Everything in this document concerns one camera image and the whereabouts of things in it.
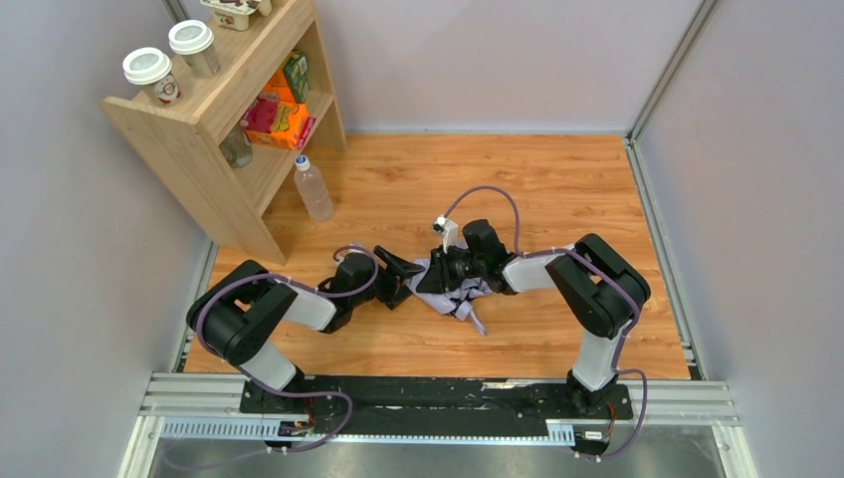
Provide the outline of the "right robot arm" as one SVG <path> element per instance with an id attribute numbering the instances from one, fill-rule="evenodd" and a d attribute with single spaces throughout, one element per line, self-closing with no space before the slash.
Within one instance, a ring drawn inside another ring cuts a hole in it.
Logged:
<path id="1" fill-rule="evenodd" d="M 556 289 L 583 328 L 569 378 L 596 393 L 614 382 L 629 331 L 651 297 L 644 277 L 603 238 L 587 234 L 574 244 L 534 253 L 510 251 L 486 219 L 468 223 L 462 240 L 453 221 L 434 224 L 443 238 L 408 279 L 410 290 L 439 308 L 454 305 L 460 319 L 473 317 L 469 290 L 515 295 Z"/>

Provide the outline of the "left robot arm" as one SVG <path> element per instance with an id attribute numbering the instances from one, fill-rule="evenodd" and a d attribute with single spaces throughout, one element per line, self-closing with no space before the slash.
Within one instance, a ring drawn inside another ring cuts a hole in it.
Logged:
<path id="1" fill-rule="evenodd" d="M 316 286 L 247 260 L 193 303 L 186 324 L 206 351 L 259 387 L 290 395 L 303 373 L 271 342 L 279 324 L 332 334 L 370 301 L 396 308 L 410 295 L 407 281 L 425 271 L 380 246 L 344 246 L 334 260 L 333 275 Z"/>

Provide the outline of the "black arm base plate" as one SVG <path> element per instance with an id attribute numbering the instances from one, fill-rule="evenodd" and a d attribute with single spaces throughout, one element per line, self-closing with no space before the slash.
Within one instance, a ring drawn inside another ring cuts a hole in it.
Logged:
<path id="1" fill-rule="evenodd" d="M 298 414 L 316 431 L 438 437 L 539 437 L 550 419 L 628 420 L 626 386 L 595 398 L 566 382 L 510 384 L 503 379 L 313 375 L 292 384 L 296 398 L 276 397 L 246 382 L 239 409 Z"/>

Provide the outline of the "lavender folding umbrella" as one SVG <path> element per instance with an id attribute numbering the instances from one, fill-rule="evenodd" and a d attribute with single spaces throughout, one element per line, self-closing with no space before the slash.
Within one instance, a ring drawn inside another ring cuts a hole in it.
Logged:
<path id="1" fill-rule="evenodd" d="M 423 293 L 419 289 L 419 285 L 424 273 L 429 269 L 430 261 L 428 259 L 417 259 L 414 264 L 423 268 L 422 273 L 406 281 L 406 286 L 414 296 L 421 299 L 438 314 L 454 317 L 461 322 L 469 320 L 482 336 L 488 334 L 472 304 L 475 299 L 493 294 L 493 290 L 485 281 L 479 278 L 465 279 L 456 291 Z"/>

